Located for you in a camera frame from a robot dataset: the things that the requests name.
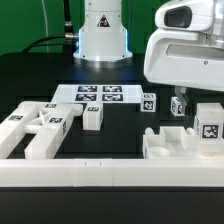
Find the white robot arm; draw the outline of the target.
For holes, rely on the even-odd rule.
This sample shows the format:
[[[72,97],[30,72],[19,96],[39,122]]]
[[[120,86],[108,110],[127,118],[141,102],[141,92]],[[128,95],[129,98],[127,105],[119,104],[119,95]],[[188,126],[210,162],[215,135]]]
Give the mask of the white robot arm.
[[[155,14],[143,74],[173,85],[179,98],[188,87],[224,92],[224,0],[170,0]],[[121,22],[121,0],[85,0],[74,61],[111,67],[132,58]]]

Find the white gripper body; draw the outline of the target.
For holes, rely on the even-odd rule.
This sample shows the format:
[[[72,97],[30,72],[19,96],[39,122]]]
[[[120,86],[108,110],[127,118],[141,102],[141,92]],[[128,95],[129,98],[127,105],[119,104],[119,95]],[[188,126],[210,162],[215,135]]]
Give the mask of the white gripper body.
[[[224,49],[199,32],[157,29],[149,38],[144,75],[151,83],[224,92]]]

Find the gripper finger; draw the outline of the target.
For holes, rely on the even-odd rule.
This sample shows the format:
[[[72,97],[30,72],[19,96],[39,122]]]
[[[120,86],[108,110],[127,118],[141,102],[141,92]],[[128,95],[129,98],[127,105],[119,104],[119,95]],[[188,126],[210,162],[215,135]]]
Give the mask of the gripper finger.
[[[183,114],[186,113],[186,107],[188,104],[188,97],[187,97],[187,88],[183,87],[183,86],[176,86],[175,87],[175,95],[178,98],[178,100],[180,101],[180,104],[182,106],[181,112]]]

